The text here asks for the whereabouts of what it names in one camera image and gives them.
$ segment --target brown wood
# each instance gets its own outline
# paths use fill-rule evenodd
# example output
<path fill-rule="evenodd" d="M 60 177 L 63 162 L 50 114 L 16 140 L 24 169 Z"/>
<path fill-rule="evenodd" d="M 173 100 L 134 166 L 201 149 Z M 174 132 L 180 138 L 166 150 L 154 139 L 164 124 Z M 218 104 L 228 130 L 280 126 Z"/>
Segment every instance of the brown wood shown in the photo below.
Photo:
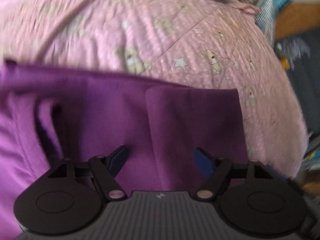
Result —
<path fill-rule="evenodd" d="M 276 19 L 276 40 L 317 27 L 320 27 L 320 3 L 292 3 Z"/>

